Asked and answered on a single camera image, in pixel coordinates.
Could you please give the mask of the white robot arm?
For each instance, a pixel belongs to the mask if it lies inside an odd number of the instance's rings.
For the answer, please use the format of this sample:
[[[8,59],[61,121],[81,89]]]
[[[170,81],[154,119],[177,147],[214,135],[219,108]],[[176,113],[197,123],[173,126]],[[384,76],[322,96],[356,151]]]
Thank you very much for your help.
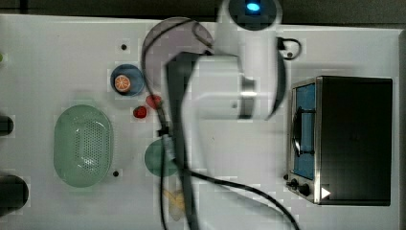
[[[180,171],[190,230],[202,230],[193,178],[221,185],[208,168],[201,120],[269,120],[283,101],[286,70],[280,53],[278,0],[223,0],[213,53],[182,52],[166,64],[174,162]]]

